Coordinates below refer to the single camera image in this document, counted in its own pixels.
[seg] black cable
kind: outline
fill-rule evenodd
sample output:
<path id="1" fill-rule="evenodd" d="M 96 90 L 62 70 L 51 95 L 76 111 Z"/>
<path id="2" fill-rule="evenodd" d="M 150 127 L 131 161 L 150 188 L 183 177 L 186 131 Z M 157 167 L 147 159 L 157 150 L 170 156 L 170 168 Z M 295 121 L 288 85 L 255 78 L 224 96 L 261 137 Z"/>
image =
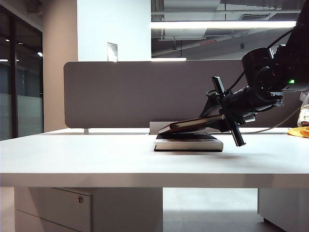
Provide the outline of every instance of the black cable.
<path id="1" fill-rule="evenodd" d="M 288 32 L 284 33 L 282 36 L 280 36 L 278 39 L 276 39 L 274 42 L 272 42 L 267 49 L 270 49 L 273 45 L 275 45 L 277 42 L 279 42 L 283 37 L 287 36 L 293 31 L 293 29 L 289 30 Z"/>
<path id="2" fill-rule="evenodd" d="M 257 133 L 268 131 L 268 130 L 274 129 L 274 128 L 278 127 L 278 126 L 281 126 L 284 122 L 286 122 L 288 119 L 290 119 L 295 113 L 299 112 L 300 108 L 301 108 L 301 106 L 299 106 L 288 117 L 286 117 L 284 120 L 282 120 L 281 122 L 279 122 L 275 126 L 272 126 L 270 128 L 263 129 L 263 130 L 260 130 L 260 131 L 258 130 L 258 131 L 253 131 L 253 132 L 242 132 L 241 134 L 257 134 Z M 232 133 L 231 132 L 212 132 L 212 133 L 208 133 L 208 134 L 232 134 Z"/>
<path id="3" fill-rule="evenodd" d="M 282 38 L 284 38 L 285 36 L 287 36 L 288 34 L 290 34 L 291 32 L 293 31 L 293 29 L 289 30 L 288 32 L 284 33 L 282 36 L 280 36 L 278 39 L 276 39 L 274 42 L 272 42 L 268 47 L 267 49 L 270 49 L 273 45 L 275 45 L 278 41 L 280 41 Z M 241 80 L 241 78 L 244 76 L 245 74 L 245 71 L 243 71 L 239 78 L 235 81 L 235 83 L 229 88 L 229 89 L 232 89 L 235 87 L 235 85 L 237 85 L 237 83 Z"/>
<path id="4" fill-rule="evenodd" d="M 238 83 L 238 82 L 241 80 L 241 78 L 244 76 L 244 74 L 245 74 L 245 71 L 243 71 L 243 72 L 241 73 L 241 75 L 239 76 L 239 78 L 235 81 L 235 83 L 234 83 L 229 89 L 234 88 L 235 85 L 237 85 L 237 83 Z"/>

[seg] fluorescent light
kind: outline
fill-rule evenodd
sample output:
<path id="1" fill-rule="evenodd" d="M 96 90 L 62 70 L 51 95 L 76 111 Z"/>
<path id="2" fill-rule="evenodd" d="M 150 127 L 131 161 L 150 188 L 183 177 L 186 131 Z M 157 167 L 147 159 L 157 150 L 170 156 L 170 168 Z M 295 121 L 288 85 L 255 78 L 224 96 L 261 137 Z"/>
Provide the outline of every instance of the fluorescent light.
<path id="1" fill-rule="evenodd" d="M 186 57 L 181 58 L 151 58 L 151 61 L 185 61 Z"/>
<path id="2" fill-rule="evenodd" d="M 154 29 L 249 29 L 249 28 L 292 28 L 296 21 L 180 21 L 151 22 Z"/>

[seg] floor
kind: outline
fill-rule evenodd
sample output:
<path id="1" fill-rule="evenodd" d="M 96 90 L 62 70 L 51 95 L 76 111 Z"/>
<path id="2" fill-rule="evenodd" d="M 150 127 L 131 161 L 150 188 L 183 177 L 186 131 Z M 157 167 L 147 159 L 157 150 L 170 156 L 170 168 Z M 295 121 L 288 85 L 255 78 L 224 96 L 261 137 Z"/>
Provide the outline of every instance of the floor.
<path id="1" fill-rule="evenodd" d="M 0 188 L 0 232 L 14 232 L 14 189 Z M 257 190 L 165 188 L 164 232 L 283 232 L 257 214 Z"/>

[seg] white desk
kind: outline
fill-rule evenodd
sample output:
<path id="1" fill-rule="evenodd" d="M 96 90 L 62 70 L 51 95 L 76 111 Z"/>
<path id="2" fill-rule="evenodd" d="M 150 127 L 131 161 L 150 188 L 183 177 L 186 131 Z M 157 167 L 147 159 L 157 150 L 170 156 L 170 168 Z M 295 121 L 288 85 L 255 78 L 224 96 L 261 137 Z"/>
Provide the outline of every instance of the white desk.
<path id="1" fill-rule="evenodd" d="M 221 153 L 154 152 L 148 132 L 65 129 L 1 141 L 1 186 L 309 188 L 308 139 L 243 135 L 236 147 L 216 135 Z"/>

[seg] black mechanical arm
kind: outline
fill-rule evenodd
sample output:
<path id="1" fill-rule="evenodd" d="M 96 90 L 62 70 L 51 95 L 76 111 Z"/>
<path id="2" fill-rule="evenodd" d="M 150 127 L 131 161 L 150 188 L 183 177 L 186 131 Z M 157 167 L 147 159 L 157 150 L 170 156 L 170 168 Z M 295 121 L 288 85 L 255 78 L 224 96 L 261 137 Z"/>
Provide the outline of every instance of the black mechanical arm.
<path id="1" fill-rule="evenodd" d="M 213 110 L 224 120 L 208 125 L 221 132 L 231 131 L 237 146 L 245 145 L 239 126 L 254 121 L 255 115 L 282 106 L 283 92 L 309 90 L 309 0 L 306 0 L 296 26 L 286 45 L 280 45 L 275 55 L 271 46 L 257 48 L 242 58 L 248 86 L 232 92 L 224 89 L 219 77 L 213 77 L 215 90 L 206 93 L 208 101 L 200 117 Z"/>

